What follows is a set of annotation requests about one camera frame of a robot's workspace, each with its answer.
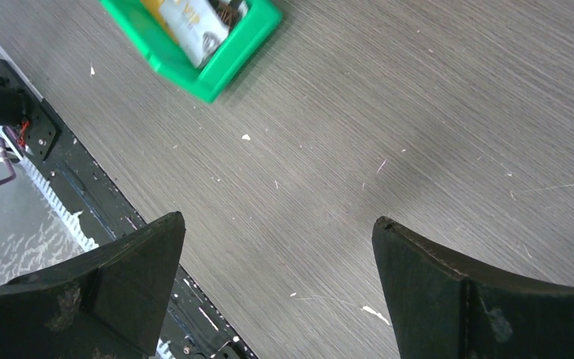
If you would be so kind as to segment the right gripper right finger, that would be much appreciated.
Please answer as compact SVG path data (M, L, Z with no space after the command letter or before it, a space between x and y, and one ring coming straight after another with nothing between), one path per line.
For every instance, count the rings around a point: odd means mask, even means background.
M574 358L574 287L496 268L387 217L372 245L402 358Z

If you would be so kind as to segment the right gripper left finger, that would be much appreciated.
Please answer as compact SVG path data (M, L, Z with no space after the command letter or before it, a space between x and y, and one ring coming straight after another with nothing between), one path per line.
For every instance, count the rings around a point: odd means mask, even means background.
M0 286L0 358L155 354L185 238L180 212Z

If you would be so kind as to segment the green plastic bin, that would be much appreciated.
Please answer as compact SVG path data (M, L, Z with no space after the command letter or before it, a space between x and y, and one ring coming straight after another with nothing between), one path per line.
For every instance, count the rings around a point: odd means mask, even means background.
M213 102L282 20L272 1L103 1L151 69Z

